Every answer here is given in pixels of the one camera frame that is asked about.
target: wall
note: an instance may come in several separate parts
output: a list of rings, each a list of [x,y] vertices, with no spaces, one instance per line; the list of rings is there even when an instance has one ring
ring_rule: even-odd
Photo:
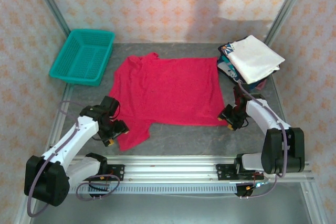
[[[275,74],[289,122],[304,130],[330,223],[336,220],[336,0],[298,0],[272,49],[285,57]]]
[[[70,29],[116,33],[116,42],[264,39],[284,0],[56,0]]]
[[[65,36],[43,0],[0,5],[0,222],[13,223],[26,162],[43,153],[65,87],[48,76]]]

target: metal bracket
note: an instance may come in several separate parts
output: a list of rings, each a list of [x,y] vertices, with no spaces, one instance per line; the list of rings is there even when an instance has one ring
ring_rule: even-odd
[[[263,174],[243,168],[241,156],[237,155],[233,164],[216,165],[218,180],[264,180]]]
[[[276,19],[274,20],[266,38],[265,38],[265,44],[267,46],[271,46],[273,41],[276,39],[277,34],[279,33],[283,23],[285,22],[287,16],[290,14],[290,11],[294,4],[296,3],[296,0],[285,0]]]
[[[60,9],[58,8],[55,0],[45,0],[46,4],[48,5],[51,13],[54,15],[59,27],[62,29],[64,34],[68,37],[71,30],[65,21]]]
[[[108,164],[107,171],[108,171],[108,174],[116,175],[120,179],[120,181],[124,180],[124,173],[125,173],[124,165]],[[117,181],[117,179],[111,178],[111,177],[108,177],[108,178],[102,177],[102,178],[93,178],[93,179],[90,179],[90,181]]]
[[[237,193],[235,193],[235,195],[237,195],[238,197],[249,197],[252,195],[253,190],[247,190],[246,187],[247,186],[252,186],[253,184],[248,184],[248,185],[240,185],[237,184]]]

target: white folded shirt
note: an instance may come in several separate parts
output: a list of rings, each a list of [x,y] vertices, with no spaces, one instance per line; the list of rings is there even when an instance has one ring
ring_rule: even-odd
[[[274,70],[279,70],[279,64],[285,61],[253,35],[230,45],[233,51],[227,57],[247,84],[259,81]]]

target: red cloth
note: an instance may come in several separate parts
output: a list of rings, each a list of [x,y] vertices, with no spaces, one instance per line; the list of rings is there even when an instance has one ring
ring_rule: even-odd
[[[118,137],[126,151],[150,137],[152,123],[227,125],[217,116],[224,108],[217,58],[159,59],[152,52],[129,56],[114,73],[109,96],[120,106],[118,119],[130,132]]]

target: stack of folded clothes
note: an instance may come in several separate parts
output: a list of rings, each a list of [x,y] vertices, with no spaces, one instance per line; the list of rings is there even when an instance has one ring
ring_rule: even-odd
[[[248,84],[250,89],[265,83],[285,60],[253,35],[222,45],[218,50],[221,52],[218,69],[233,82]]]

